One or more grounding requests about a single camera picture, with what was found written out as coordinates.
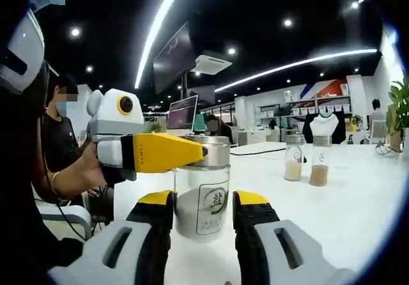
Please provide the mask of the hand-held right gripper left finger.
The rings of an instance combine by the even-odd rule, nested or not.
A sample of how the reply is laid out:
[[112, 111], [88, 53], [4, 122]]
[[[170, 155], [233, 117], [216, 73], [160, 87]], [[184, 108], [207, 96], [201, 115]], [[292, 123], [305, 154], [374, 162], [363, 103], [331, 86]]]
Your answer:
[[115, 220], [88, 240], [82, 256], [47, 273], [50, 284], [163, 284], [176, 194], [138, 200], [126, 220]]

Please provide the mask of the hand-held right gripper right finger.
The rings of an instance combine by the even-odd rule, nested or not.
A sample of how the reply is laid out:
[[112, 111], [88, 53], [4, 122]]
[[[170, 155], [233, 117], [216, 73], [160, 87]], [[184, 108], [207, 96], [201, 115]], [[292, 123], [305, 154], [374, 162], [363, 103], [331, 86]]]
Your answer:
[[266, 198], [233, 193], [235, 249], [242, 284], [353, 284], [355, 273], [336, 268], [319, 242], [290, 220], [280, 220]]

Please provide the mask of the person's left hand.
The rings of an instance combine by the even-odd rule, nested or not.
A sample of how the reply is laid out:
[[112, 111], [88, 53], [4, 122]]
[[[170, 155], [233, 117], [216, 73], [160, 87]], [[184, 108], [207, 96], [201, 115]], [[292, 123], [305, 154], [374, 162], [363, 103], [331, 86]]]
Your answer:
[[102, 166], [96, 156], [96, 144], [89, 143], [81, 157], [76, 161], [76, 167], [87, 189], [104, 187], [107, 182], [102, 173]]

